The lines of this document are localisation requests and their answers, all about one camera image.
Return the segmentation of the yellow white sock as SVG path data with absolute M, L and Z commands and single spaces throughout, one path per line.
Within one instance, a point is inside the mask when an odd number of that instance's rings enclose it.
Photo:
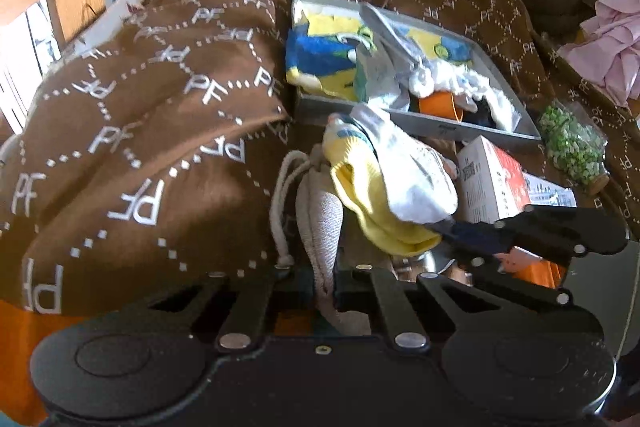
M 331 114 L 322 153 L 336 195 L 378 249 L 413 257 L 442 243 L 433 227 L 458 210 L 457 167 L 389 113 L 359 103 L 348 114 Z

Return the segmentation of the white red carton box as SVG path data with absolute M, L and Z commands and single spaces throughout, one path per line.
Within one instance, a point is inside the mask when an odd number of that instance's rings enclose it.
M 530 203 L 520 163 L 484 136 L 458 153 L 460 209 L 472 223 L 511 218 Z

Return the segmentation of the orange cup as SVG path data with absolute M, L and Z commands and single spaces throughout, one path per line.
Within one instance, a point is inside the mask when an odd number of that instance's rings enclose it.
M 451 92 L 436 91 L 427 98 L 419 98 L 418 104 L 420 113 L 423 115 L 457 122 L 463 120 L 464 110 L 456 105 L 456 99 Z

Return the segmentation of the brown PF patterned blanket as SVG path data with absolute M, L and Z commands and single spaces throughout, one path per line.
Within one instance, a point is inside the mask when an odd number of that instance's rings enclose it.
M 603 127 L 605 202 L 639 224 L 639 135 L 561 74 L 521 0 L 356 0 L 469 37 L 527 106 L 574 94 Z M 1 170 L 1 314 L 63 325 L 276 257 L 268 208 L 291 120 L 292 0 L 139 0 L 39 89 Z

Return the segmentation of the white ruffled sock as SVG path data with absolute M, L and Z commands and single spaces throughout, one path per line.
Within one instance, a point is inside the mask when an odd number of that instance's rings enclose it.
M 491 86 L 487 77 L 466 65 L 454 65 L 441 58 L 421 61 L 409 72 L 409 91 L 417 98 L 427 98 L 435 92 L 449 92 L 468 105 L 485 101 L 497 128 L 513 132 L 521 114 L 501 89 Z

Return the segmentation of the pink ruffled garment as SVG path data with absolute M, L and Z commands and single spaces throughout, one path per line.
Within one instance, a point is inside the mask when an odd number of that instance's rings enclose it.
M 616 105 L 639 98 L 639 0 L 598 0 L 596 15 L 580 24 L 584 40 L 558 54 Z

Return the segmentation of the grey tray with cartoon liner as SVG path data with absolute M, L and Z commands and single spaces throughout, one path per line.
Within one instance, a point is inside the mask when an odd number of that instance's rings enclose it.
M 320 126 L 332 113 L 358 103 L 386 110 L 395 124 L 423 138 L 469 141 L 484 135 L 506 147 L 538 143 L 540 134 L 523 103 L 476 42 L 416 18 L 347 0 L 293 0 L 285 45 L 286 80 L 296 90 L 294 116 Z M 497 128 L 488 105 L 468 105 L 460 122 L 420 113 L 408 77 L 426 59 L 466 65 L 501 89 L 521 114 L 513 132 Z

